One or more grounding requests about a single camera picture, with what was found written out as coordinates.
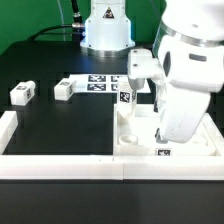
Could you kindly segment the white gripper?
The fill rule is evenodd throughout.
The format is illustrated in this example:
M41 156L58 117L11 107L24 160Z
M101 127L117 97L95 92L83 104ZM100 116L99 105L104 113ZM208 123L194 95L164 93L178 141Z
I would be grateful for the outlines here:
M188 142L198 128L210 102L210 93L177 87L168 82L165 70L150 50L133 49L128 54L128 81L133 90L143 88L145 80L164 80L166 103L160 117L160 127L155 138L157 142Z

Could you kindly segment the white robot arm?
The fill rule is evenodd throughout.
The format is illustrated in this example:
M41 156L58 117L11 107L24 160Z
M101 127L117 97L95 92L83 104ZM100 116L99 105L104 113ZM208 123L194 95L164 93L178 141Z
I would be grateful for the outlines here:
M128 81L134 90L156 84L159 142L185 143L204 116L213 92L224 86L224 0L165 0L151 50L137 49L125 0L91 0L81 50L115 56L128 49Z

